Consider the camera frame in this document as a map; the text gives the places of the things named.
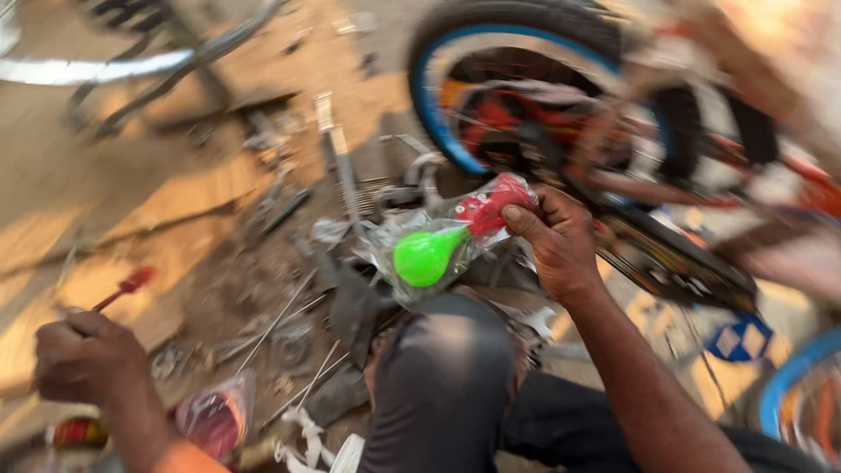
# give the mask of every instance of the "orange sleeve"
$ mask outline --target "orange sleeve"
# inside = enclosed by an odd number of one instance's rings
[[[229,473],[210,455],[187,440],[178,440],[155,465],[152,473]]]

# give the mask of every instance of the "fingernail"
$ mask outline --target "fingernail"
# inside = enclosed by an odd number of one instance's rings
[[[510,221],[518,221],[520,219],[520,215],[522,215],[520,209],[515,205],[508,205],[502,210],[502,213],[505,215],[505,218]]]

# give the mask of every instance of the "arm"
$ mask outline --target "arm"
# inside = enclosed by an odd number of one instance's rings
[[[505,219],[532,244],[543,288],[575,322],[640,470],[750,472],[607,292],[596,268],[590,213],[555,189],[537,193],[543,221],[513,206],[505,208]]]
[[[131,330],[84,312],[44,325],[36,337],[35,387],[45,399],[98,406],[126,471],[227,471],[170,427]]]

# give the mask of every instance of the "screwdriver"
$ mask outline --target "screwdriver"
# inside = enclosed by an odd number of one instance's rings
[[[108,307],[112,302],[117,300],[123,294],[134,294],[135,291],[142,288],[143,286],[149,284],[155,275],[157,274],[157,269],[153,268],[152,266],[142,266],[137,268],[132,274],[129,275],[128,278],[124,279],[119,283],[119,289],[117,292],[111,294],[110,296],[106,297],[105,300],[96,304],[92,311],[100,312],[105,307]]]

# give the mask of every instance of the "blue rim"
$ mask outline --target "blue rim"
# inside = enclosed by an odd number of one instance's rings
[[[781,440],[780,405],[785,395],[815,365],[841,350],[841,329],[812,340],[806,347],[791,355],[791,358],[765,385],[759,397],[759,426],[765,435]]]
[[[574,41],[567,40],[558,35],[547,33],[540,29],[529,28],[526,26],[516,26],[512,24],[482,24],[477,26],[468,26],[466,28],[456,29],[447,33],[446,35],[438,37],[433,41],[424,51],[420,58],[415,63],[414,77],[416,80],[410,85],[412,88],[412,95],[420,98],[418,109],[420,118],[428,124],[432,140],[461,166],[462,169],[474,174],[486,174],[490,170],[471,155],[462,144],[452,135],[447,128],[446,121],[437,113],[440,109],[438,98],[430,90],[427,90],[425,85],[426,80],[426,65],[435,51],[446,43],[470,35],[481,35],[486,33],[510,33],[513,35],[527,35],[552,41],[558,45],[573,50],[576,54],[585,59],[601,64],[607,71],[614,76],[619,76],[619,67],[612,61],[608,61],[605,57],[593,52]],[[657,118],[664,139],[664,145],[667,150],[667,156],[671,156],[672,134],[668,129],[664,120],[660,119],[659,112],[655,109],[654,115]]]

